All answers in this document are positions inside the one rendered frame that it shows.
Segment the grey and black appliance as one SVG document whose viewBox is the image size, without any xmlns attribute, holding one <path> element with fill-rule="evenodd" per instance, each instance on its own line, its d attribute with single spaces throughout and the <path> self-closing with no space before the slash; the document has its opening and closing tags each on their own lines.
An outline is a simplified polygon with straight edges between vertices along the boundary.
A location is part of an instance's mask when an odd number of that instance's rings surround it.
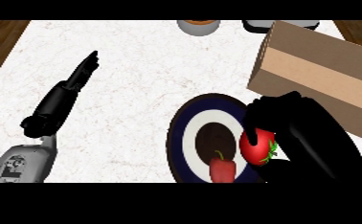
<svg viewBox="0 0 362 224">
<path fill-rule="evenodd" d="M 244 20 L 243 23 L 244 23 L 246 30 L 249 32 L 265 34 L 271 30 L 275 21 L 274 20 Z M 287 23 L 294 24 L 296 26 L 300 26 L 311 30 L 314 30 L 320 25 L 318 20 L 287 20 Z"/>
</svg>

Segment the grey cup with orange content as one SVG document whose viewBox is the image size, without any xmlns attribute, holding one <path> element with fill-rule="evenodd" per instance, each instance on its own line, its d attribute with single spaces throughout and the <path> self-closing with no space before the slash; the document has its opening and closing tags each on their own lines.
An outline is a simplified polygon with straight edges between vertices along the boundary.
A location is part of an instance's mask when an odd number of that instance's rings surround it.
<svg viewBox="0 0 362 224">
<path fill-rule="evenodd" d="M 207 20 L 207 21 L 178 21 L 181 30 L 194 36 L 206 36 L 212 34 L 219 28 L 221 21 L 219 20 Z"/>
</svg>

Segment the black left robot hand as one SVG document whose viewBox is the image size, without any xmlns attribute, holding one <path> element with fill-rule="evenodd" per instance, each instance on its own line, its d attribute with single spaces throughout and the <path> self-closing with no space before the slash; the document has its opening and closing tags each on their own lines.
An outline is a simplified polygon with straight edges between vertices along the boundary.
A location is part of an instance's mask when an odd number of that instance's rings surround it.
<svg viewBox="0 0 362 224">
<path fill-rule="evenodd" d="M 67 80 L 59 81 L 49 90 L 36 110 L 20 126 L 24 135 L 40 138 L 57 133 L 71 113 L 79 93 L 99 67 L 98 52 L 93 51 L 83 60 Z"/>
</svg>

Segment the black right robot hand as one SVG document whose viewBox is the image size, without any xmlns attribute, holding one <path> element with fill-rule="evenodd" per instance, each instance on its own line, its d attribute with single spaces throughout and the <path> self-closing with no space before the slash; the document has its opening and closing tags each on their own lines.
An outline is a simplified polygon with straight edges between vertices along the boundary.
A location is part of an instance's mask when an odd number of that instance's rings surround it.
<svg viewBox="0 0 362 224">
<path fill-rule="evenodd" d="M 256 99 L 247 105 L 244 126 L 253 146 L 257 128 L 275 133 L 287 156 L 253 166 L 268 183 L 362 183 L 358 147 L 325 108 L 297 91 Z"/>
</svg>

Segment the navy and white round plate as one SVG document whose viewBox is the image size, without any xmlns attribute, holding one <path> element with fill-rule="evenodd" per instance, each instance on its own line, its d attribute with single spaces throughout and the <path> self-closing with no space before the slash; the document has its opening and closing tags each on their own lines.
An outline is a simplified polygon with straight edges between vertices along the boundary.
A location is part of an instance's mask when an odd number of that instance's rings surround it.
<svg viewBox="0 0 362 224">
<path fill-rule="evenodd" d="M 241 151 L 246 104 L 228 95 L 212 93 L 189 100 L 170 122 L 167 161 L 178 183 L 212 183 L 210 160 L 218 156 L 237 164 L 237 183 L 263 183 Z"/>
</svg>

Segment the brown cardboard box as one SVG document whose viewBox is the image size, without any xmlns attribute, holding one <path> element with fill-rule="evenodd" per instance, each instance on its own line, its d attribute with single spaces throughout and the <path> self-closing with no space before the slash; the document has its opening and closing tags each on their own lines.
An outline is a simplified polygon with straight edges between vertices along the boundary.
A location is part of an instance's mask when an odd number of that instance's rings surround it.
<svg viewBox="0 0 362 224">
<path fill-rule="evenodd" d="M 284 21 L 260 45 L 247 88 L 318 101 L 345 130 L 362 137 L 362 46 Z"/>
</svg>

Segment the red bell pepper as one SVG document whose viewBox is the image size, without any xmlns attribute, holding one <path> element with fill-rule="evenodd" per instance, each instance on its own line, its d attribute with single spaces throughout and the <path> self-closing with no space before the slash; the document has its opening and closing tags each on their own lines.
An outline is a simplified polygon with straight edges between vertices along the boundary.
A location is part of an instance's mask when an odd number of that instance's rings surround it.
<svg viewBox="0 0 362 224">
<path fill-rule="evenodd" d="M 210 176 L 215 183 L 234 183 L 237 175 L 237 164 L 223 157 L 222 152 L 215 152 L 216 157 L 210 160 Z"/>
</svg>

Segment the red tomato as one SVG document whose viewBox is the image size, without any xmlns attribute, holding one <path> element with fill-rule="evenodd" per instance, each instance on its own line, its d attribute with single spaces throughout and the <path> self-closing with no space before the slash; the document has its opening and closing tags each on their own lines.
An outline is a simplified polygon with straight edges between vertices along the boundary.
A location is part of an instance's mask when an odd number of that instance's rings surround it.
<svg viewBox="0 0 362 224">
<path fill-rule="evenodd" d="M 277 156 L 278 142 L 275 133 L 263 129 L 256 129 L 257 145 L 249 142 L 247 134 L 243 133 L 240 140 L 240 148 L 243 156 L 250 164 L 262 167 L 266 165 L 274 156 Z"/>
</svg>

